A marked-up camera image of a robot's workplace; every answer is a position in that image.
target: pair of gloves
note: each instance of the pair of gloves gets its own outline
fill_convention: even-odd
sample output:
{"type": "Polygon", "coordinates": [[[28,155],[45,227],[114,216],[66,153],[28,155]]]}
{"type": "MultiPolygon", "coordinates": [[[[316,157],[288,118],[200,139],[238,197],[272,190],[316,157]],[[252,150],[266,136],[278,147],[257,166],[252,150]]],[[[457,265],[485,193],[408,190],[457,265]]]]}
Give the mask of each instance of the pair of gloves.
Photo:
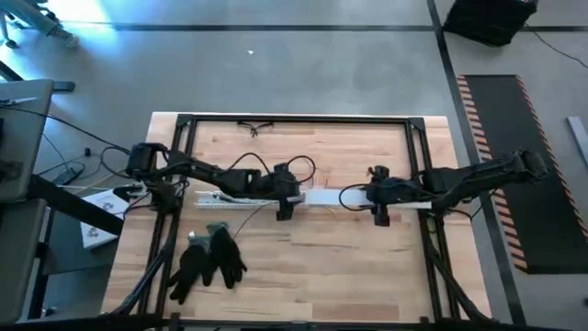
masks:
{"type": "Polygon", "coordinates": [[[209,286],[217,268],[224,277],[227,289],[243,279],[247,267],[241,260],[239,247],[229,234],[227,223],[207,225],[210,237],[192,236],[190,246],[180,257],[180,269],[169,279],[167,286],[175,286],[170,294],[171,300],[183,304],[190,288],[202,275],[202,283],[209,286]]]}

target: orange striped tape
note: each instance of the orange striped tape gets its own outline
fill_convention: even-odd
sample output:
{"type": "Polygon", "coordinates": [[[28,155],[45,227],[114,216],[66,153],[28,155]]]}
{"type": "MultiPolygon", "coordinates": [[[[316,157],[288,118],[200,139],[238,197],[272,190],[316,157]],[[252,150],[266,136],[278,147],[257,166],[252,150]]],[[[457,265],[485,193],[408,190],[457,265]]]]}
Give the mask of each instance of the orange striped tape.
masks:
{"type": "Polygon", "coordinates": [[[582,220],[582,217],[580,216],[580,213],[578,212],[578,209],[576,207],[576,202],[570,192],[570,187],[568,186],[568,183],[566,182],[565,178],[563,177],[563,174],[560,171],[560,167],[558,166],[558,162],[555,159],[555,155],[553,154],[553,150],[551,149],[551,146],[549,145],[548,137],[545,134],[545,132],[543,131],[543,126],[541,125],[541,122],[539,121],[537,113],[535,112],[535,108],[533,108],[533,103],[531,102],[531,98],[529,97],[528,93],[526,92],[525,83],[523,83],[523,80],[519,76],[516,77],[516,80],[518,81],[518,84],[521,87],[521,90],[523,92],[523,96],[525,97],[529,111],[533,115],[533,119],[535,120],[535,123],[537,125],[537,131],[541,135],[541,138],[543,138],[543,143],[545,144],[545,147],[548,151],[549,158],[551,159],[551,162],[553,162],[553,165],[556,169],[556,173],[558,174],[558,177],[560,178],[561,185],[563,185],[563,187],[564,187],[564,191],[565,191],[566,196],[568,197],[568,201],[570,202],[571,207],[574,209],[574,213],[576,214],[576,222],[578,223],[578,226],[580,227],[580,230],[582,231],[582,235],[584,236],[584,239],[586,239],[588,241],[588,230],[586,229],[586,225],[584,224],[584,221],[582,220]]]}
{"type": "MultiPolygon", "coordinates": [[[[476,148],[478,149],[478,155],[481,160],[492,160],[492,151],[488,141],[486,140],[486,134],[484,133],[480,116],[478,116],[478,110],[476,110],[476,103],[473,100],[473,96],[471,95],[468,81],[466,80],[465,76],[460,75],[458,77],[458,85],[459,92],[463,100],[464,109],[466,111],[466,118],[468,119],[469,128],[471,129],[476,148]]],[[[510,217],[511,212],[508,208],[508,202],[504,196],[504,192],[501,189],[494,191],[494,194],[492,195],[492,201],[494,202],[494,208],[498,213],[498,219],[503,226],[504,236],[506,237],[506,244],[508,245],[508,249],[511,253],[514,267],[526,272],[525,253],[523,252],[521,242],[518,239],[515,222],[510,217]]]]}

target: black robotic arm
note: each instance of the black robotic arm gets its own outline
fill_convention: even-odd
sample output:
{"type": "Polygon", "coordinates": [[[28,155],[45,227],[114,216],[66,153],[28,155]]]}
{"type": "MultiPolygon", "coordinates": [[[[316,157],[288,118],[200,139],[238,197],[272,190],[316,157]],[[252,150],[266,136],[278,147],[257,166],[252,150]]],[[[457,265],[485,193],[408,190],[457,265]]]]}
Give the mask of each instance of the black robotic arm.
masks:
{"type": "Polygon", "coordinates": [[[158,188],[162,186],[165,177],[184,176],[212,184],[234,198],[277,200],[280,205],[277,219],[291,219],[293,204],[288,202],[288,198],[300,195],[300,182],[289,171],[288,164],[275,165],[274,171],[267,169],[267,175],[264,176],[258,169],[234,169],[235,164],[222,169],[184,153],[170,151],[160,143],[139,143],[130,151],[126,173],[145,183],[155,199],[164,199],[158,197],[158,188]],[[166,167],[157,168],[159,153],[167,160],[166,167]]]}
{"type": "Polygon", "coordinates": [[[432,212],[443,215],[463,200],[472,200],[483,191],[509,183],[523,183],[543,178],[548,170],[538,154],[518,151],[477,165],[458,169],[433,168],[415,178],[390,177],[387,167],[369,169],[372,175],[363,189],[373,205],[369,206],[376,225],[389,225],[387,205],[430,201],[432,212]]]}

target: gray floor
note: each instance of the gray floor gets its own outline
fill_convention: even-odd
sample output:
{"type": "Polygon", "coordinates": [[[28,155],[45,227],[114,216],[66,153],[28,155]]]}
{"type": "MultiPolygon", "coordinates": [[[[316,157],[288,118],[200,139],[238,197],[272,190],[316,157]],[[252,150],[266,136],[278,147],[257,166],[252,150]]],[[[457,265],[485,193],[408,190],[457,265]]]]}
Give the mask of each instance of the gray floor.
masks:
{"type": "MultiPolygon", "coordinates": [[[[452,0],[437,0],[444,20],[452,0]]],[[[425,0],[197,0],[135,2],[50,0],[63,20],[142,24],[430,25],[425,0]]],[[[532,26],[588,25],[582,0],[545,0],[532,26]]],[[[455,107],[433,32],[117,32],[88,25],[73,30],[77,51],[32,30],[11,31],[20,49],[0,47],[0,59],[26,78],[71,79],[71,95],[53,97],[51,113],[125,146],[143,140],[153,111],[286,112],[444,115],[458,160],[468,163],[455,107]]],[[[588,61],[588,33],[543,33],[559,49],[588,61]]],[[[588,126],[588,70],[555,53],[531,33],[490,49],[447,34],[457,74],[519,74],[545,127],[583,215],[588,176],[566,116],[588,126]]],[[[66,158],[101,144],[58,123],[46,134],[66,158]]],[[[83,160],[88,169],[96,159],[83,160]]],[[[46,142],[38,170],[60,162],[46,142]]],[[[108,162],[121,168],[113,154],[108,162]]],[[[107,173],[81,181],[88,184],[107,173]]],[[[505,304],[492,246],[474,222],[493,315],[505,304]]],[[[588,329],[588,276],[525,276],[514,271],[527,322],[588,329]]],[[[96,314],[107,268],[51,278],[48,305],[62,316],[96,314]],[[75,283],[63,292],[59,284],[75,283]]]]}

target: wooden tabletop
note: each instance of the wooden tabletop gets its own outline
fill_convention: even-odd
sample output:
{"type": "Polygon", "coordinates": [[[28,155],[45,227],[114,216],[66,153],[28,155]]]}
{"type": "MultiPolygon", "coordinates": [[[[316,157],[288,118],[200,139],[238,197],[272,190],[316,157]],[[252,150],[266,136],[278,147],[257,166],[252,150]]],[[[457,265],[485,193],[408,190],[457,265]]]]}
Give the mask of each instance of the wooden tabletop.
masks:
{"type": "MultiPolygon", "coordinates": [[[[153,113],[147,142],[170,146],[176,116],[153,113]]],[[[447,119],[424,120],[433,166],[457,167],[447,119]]],[[[310,156],[318,170],[304,188],[367,183],[367,169],[375,165],[387,166],[396,177],[410,175],[404,131],[396,126],[276,123],[252,138],[249,130],[232,121],[198,123],[193,156],[226,167],[245,152],[261,155],[270,167],[299,154],[310,156]]],[[[238,166],[261,168],[254,158],[244,158],[238,166]]],[[[303,161],[294,162],[290,169],[297,178],[310,173],[309,164],[303,161]]],[[[178,269],[190,231],[205,234],[206,224],[224,221],[234,234],[254,211],[198,209],[197,190],[215,188],[192,181],[187,189],[172,272],[178,269]]],[[[154,219],[155,214],[146,210],[127,217],[103,302],[104,312],[122,302],[145,270],[154,219]]],[[[292,220],[277,222],[275,210],[262,209],[235,238],[249,268],[243,282],[228,290],[217,272],[210,287],[198,282],[184,305],[167,300],[164,315],[179,312],[184,319],[201,320],[391,323],[418,323],[421,316],[432,318],[416,212],[390,209],[390,220],[390,227],[377,227],[369,211],[299,206],[292,220]]],[[[457,281],[490,316],[469,219],[449,215],[445,231],[457,281]]],[[[152,293],[157,292],[158,277],[152,293]]],[[[440,276],[437,278],[444,289],[440,276]]],[[[445,290],[441,292],[448,315],[445,290]]],[[[150,311],[154,301],[152,294],[150,311]]]]}

